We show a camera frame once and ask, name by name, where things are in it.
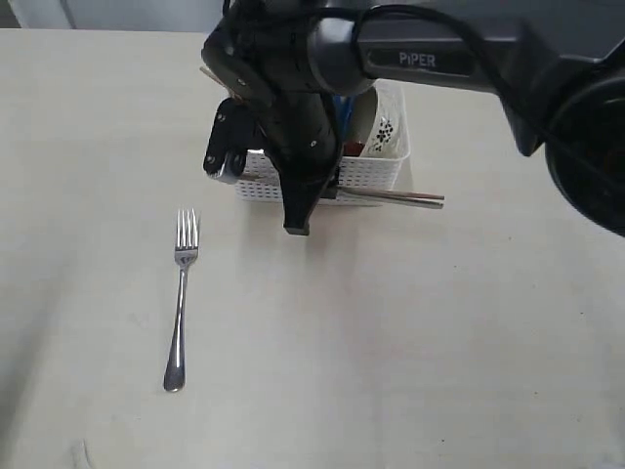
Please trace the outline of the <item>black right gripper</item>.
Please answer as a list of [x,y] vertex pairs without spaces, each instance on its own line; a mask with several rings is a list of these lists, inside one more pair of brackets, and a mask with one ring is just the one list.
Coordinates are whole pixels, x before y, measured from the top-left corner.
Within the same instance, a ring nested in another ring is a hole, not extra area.
[[334,98],[326,92],[265,89],[253,95],[253,116],[253,148],[270,160],[280,181],[283,228],[308,236],[319,199],[335,200],[340,186]]

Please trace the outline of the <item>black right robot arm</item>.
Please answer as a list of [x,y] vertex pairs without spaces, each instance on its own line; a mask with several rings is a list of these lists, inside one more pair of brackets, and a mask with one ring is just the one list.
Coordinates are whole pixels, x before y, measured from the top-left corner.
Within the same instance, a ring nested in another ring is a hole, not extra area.
[[335,184],[335,99],[380,79],[496,95],[518,151],[543,149],[562,196],[624,232],[620,1],[228,1],[201,57],[229,90],[204,171],[237,180],[261,150],[292,235]]

